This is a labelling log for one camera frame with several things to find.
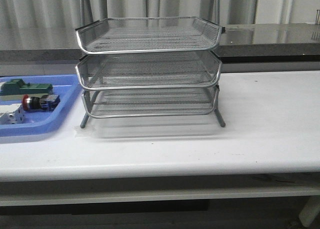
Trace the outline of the silver mesh tray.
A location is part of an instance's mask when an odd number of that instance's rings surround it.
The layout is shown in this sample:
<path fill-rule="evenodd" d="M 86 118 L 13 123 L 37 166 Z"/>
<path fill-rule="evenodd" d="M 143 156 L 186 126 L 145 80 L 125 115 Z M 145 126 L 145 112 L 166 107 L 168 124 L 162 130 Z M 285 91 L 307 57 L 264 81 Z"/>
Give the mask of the silver mesh tray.
<path fill-rule="evenodd" d="M 76 65 L 89 91 L 211 87 L 222 62 L 211 51 L 86 55 Z"/>
<path fill-rule="evenodd" d="M 223 28 L 196 16 L 106 18 L 76 29 L 89 55 L 215 49 Z"/>
<path fill-rule="evenodd" d="M 217 108 L 219 89 L 150 88 L 85 90 L 85 111 L 96 119 L 207 115 Z"/>

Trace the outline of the red emergency stop button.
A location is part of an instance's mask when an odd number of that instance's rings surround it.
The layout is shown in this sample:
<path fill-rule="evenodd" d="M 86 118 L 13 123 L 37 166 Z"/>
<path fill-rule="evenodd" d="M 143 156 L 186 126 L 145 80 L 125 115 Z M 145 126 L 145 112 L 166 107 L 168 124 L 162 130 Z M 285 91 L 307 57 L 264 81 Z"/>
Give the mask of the red emergency stop button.
<path fill-rule="evenodd" d="M 60 96 L 57 94 L 47 94 L 42 97 L 28 96 L 25 94 L 21 100 L 21 104 L 25 111 L 42 110 L 52 112 L 60 101 Z"/>

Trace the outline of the silver mesh bottom tray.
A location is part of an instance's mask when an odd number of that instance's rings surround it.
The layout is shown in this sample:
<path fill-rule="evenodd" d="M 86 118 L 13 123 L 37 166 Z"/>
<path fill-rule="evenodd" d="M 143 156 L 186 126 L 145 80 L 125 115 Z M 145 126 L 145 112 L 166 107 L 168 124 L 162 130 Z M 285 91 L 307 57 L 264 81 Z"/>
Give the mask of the silver mesh bottom tray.
<path fill-rule="evenodd" d="M 96 119 L 207 115 L 217 108 L 219 89 L 150 88 L 85 90 L 85 111 Z"/>

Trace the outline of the silver mesh top tray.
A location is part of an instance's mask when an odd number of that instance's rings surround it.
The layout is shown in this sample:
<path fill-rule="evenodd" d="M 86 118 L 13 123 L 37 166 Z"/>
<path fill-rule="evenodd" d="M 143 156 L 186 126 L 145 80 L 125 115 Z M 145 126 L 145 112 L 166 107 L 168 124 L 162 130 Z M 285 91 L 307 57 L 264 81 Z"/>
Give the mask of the silver mesh top tray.
<path fill-rule="evenodd" d="M 89 55 L 215 49 L 223 28 L 196 16 L 106 18 L 76 29 Z"/>

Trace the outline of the blue plastic tray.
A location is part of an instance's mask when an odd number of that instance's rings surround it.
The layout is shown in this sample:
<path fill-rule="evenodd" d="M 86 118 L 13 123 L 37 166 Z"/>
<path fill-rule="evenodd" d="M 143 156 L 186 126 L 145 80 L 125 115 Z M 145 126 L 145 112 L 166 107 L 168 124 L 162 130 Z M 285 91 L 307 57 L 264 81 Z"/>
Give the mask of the blue plastic tray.
<path fill-rule="evenodd" d="M 53 93 L 59 95 L 60 103 L 51 112 L 25 111 L 22 123 L 2 124 L 0 136 L 39 135 L 55 131 L 65 120 L 80 94 L 81 86 L 75 74 L 16 76 L 25 83 L 52 84 Z"/>

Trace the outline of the green electrical component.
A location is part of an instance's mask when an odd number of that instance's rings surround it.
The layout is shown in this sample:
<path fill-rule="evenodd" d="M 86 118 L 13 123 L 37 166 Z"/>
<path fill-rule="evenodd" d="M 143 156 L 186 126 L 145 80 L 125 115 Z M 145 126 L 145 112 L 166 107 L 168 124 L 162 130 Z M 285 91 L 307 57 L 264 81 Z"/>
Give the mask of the green electrical component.
<path fill-rule="evenodd" d="M 30 83 L 21 78 L 11 79 L 0 86 L 1 96 L 30 95 L 30 94 L 53 94 L 51 83 Z"/>

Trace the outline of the white circuit breaker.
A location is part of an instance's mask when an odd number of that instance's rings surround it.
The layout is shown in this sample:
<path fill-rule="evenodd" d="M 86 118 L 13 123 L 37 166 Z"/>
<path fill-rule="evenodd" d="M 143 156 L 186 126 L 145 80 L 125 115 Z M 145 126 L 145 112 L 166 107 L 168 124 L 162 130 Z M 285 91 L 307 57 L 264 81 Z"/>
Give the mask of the white circuit breaker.
<path fill-rule="evenodd" d="M 25 110 L 22 104 L 14 103 L 0 106 L 0 124 L 21 124 L 25 120 Z"/>

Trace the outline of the dark background counter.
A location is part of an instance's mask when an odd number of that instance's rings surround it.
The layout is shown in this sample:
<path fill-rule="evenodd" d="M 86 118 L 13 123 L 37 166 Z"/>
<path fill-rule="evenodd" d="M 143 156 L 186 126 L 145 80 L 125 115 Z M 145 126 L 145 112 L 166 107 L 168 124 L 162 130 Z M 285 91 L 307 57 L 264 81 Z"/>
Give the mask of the dark background counter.
<path fill-rule="evenodd" d="M 307 23 L 226 25 L 214 53 L 224 63 L 318 62 L 320 27 Z M 73 62 L 82 56 L 75 29 L 3 28 L 4 63 Z"/>

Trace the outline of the grey metal rack frame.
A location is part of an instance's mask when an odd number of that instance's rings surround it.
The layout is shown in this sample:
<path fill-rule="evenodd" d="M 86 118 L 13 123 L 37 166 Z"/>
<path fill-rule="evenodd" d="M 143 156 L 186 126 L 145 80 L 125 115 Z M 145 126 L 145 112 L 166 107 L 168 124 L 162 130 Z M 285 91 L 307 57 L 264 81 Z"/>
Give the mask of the grey metal rack frame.
<path fill-rule="evenodd" d="M 211 49 L 211 50 L 193 50 L 193 51 L 183 51 L 183 52 L 195 52 L 195 51 L 210 51 L 210 52 L 213 53 L 213 49 Z M 162 53 L 162 52 L 144 52 L 144 53 Z M 116 54 L 142 54 L 142 53 L 116 53 Z M 95 56 L 95 55 L 114 55 L 114 54 L 86 54 L 86 53 L 84 52 L 84 57 L 85 57 L 85 56 Z M 216 85 L 213 85 L 213 86 L 210 86 L 210 87 L 217 87 L 217 89 L 219 89 L 219 92 L 220 92 L 219 82 L 218 82 Z M 215 114 L 215 116 L 216 116 L 216 118 L 217 118 L 220 126 L 221 126 L 221 127 L 224 127 L 226 124 L 225 124 L 225 122 L 224 122 L 224 119 L 223 119 L 220 111 L 219 111 L 218 103 L 219 103 L 219 95 L 218 95 L 218 97 L 217 97 L 217 108 L 214 109 L 211 113 L 214 113 L 214 114 Z M 88 118 L 93 118 L 93 117 L 89 116 L 89 115 L 87 114 L 86 110 L 85 110 L 85 116 L 84 116 L 84 118 L 83 118 L 83 120 L 82 120 L 82 123 L 81 123 L 81 125 L 80 125 L 82 128 L 84 128 L 84 127 L 86 126 L 86 123 L 87 123 Z"/>

